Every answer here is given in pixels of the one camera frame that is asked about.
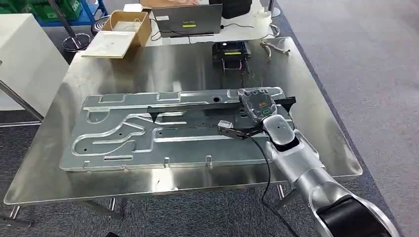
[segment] black device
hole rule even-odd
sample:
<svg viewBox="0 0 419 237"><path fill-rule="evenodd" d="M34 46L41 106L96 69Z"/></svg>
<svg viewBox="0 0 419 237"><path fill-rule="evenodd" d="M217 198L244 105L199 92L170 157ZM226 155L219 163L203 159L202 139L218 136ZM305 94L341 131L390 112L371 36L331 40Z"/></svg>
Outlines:
<svg viewBox="0 0 419 237"><path fill-rule="evenodd" d="M209 0L210 4L223 4L222 17L231 19L250 11L252 0Z"/></svg>
<svg viewBox="0 0 419 237"><path fill-rule="evenodd" d="M212 45L212 60L222 64L223 72L235 70L248 73L247 60L249 58L251 58L251 53L243 41L219 42Z"/></svg>

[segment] black cable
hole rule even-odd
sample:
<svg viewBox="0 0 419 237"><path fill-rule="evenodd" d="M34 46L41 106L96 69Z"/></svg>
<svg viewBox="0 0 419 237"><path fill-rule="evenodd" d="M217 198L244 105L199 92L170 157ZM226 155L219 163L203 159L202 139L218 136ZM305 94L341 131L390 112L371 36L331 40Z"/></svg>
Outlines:
<svg viewBox="0 0 419 237"><path fill-rule="evenodd" d="M221 25L220 26L220 28L221 29L224 29L224 28L226 28L227 26L232 26L232 25L236 25L236 26L238 26L238 27L249 27L249 28L253 28L253 26L242 26L242 25L239 25L239 24L237 24L237 23L231 23L231 24L228 24L228 25Z"/></svg>
<svg viewBox="0 0 419 237"><path fill-rule="evenodd" d="M185 34L185 33L181 33L181 32L176 32L176 31L172 31L172 30L168 30L168 32L166 32L166 31L157 31L154 35L152 35L150 37L150 40L151 41L158 41L162 37L162 35L160 35L160 37L158 37L157 39L153 39L153 37L156 36L158 33L175 33L175 34L178 34L178 35L181 35L181 36L188 36L189 43L191 43L191 38L189 38L189 34Z"/></svg>
<svg viewBox="0 0 419 237"><path fill-rule="evenodd" d="M269 210L271 210L271 212L277 216L282 223L284 223L284 225L287 227L288 231L290 231L290 233L294 236L294 237L299 237L298 234L293 230L293 228L291 227L291 225L281 216L281 214L279 214L279 212L277 210L275 210L274 208L272 208L271 206L269 206L267 203L265 203L265 195L268 192L269 189L269 185L271 184L271 168L269 166L269 160L268 157L265 155L265 152L263 151L263 148L260 146L260 144L254 140L252 137L247 135L247 138L251 139L251 141L253 141L253 143L255 143L257 145L257 147L259 148L260 152L262 152L263 158L265 158L266 161L266 167L268 168L268 183L266 185L265 191L263 192L261 201L262 204L267 207Z"/></svg>

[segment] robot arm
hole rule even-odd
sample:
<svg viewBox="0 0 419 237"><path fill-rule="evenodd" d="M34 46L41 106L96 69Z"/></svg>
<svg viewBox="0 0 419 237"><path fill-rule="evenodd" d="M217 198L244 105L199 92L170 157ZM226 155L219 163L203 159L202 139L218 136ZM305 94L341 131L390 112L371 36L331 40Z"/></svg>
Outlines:
<svg viewBox="0 0 419 237"><path fill-rule="evenodd" d="M258 131L269 136L267 156L285 174L292 189L288 195L302 196L322 237L400 236L377 206L354 195L327 173L314 147L277 114L276 104L267 91L242 90L240 101ZM226 136L248 136L227 121L221 121L218 130Z"/></svg>

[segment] stainless steel table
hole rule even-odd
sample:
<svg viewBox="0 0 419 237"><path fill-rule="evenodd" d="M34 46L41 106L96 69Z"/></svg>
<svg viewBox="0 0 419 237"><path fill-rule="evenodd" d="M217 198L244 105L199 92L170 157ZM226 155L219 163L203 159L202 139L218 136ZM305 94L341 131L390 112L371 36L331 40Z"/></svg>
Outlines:
<svg viewBox="0 0 419 237"><path fill-rule="evenodd" d="M4 198L4 203L34 205L98 198L138 197L195 189L264 185L266 165L162 168L124 171L66 172L59 166L64 144L82 103L89 95L173 92L220 88L279 86L295 96L292 117L318 150L334 177L355 177L362 169L316 82L291 38L266 40L291 49L290 56L272 51L272 61L259 40L248 42L250 73L222 73L213 64L212 43L144 47L125 59L82 58L78 53ZM272 180L285 182L273 168ZM84 204L95 206L93 202Z"/></svg>

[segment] metal stool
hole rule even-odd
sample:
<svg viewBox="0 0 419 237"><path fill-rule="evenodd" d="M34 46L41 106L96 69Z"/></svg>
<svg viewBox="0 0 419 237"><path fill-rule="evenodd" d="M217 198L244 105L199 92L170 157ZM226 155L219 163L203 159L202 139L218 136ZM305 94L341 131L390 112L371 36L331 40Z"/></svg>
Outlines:
<svg viewBox="0 0 419 237"><path fill-rule="evenodd" d="M95 36L99 31L102 31L103 26L105 26L106 22L108 22L110 17L111 16L104 16L104 17L99 18L97 21L95 21L94 24L90 28L92 35Z"/></svg>
<svg viewBox="0 0 419 237"><path fill-rule="evenodd" d="M61 13L61 10L55 0L48 0L48 3L57 14L58 19L60 20L61 24L63 24L63 27L69 35L69 37L63 41L63 48L67 52L71 53L86 49L91 41L90 36L88 34L75 34L73 29L71 29L70 25L68 24L67 19Z"/></svg>

